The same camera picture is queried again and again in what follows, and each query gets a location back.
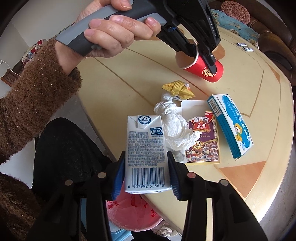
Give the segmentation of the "brown fuzzy left sleeve forearm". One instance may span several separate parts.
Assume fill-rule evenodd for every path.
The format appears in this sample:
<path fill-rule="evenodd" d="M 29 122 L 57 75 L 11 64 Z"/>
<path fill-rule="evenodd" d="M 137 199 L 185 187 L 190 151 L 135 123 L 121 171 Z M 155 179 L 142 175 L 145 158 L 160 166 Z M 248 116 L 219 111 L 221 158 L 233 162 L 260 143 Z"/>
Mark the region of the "brown fuzzy left sleeve forearm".
<path fill-rule="evenodd" d="M 81 87 L 77 68 L 64 73 L 51 39 L 1 98 L 1 163 L 21 151 Z"/>

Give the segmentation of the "person's left hand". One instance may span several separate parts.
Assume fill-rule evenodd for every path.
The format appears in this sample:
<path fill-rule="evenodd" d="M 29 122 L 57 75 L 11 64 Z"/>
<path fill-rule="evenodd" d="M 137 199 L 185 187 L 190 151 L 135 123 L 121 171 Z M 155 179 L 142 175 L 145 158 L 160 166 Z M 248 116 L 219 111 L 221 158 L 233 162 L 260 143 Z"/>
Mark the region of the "person's left hand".
<path fill-rule="evenodd" d="M 135 40 L 148 40 L 161 31 L 161 25 L 152 17 L 144 23 L 123 15 L 112 15 L 109 20 L 93 19 L 84 31 L 85 38 L 102 49 L 94 49 L 88 57 L 111 58 L 128 48 Z M 56 56 L 66 75 L 84 59 L 60 42 L 55 43 Z"/>

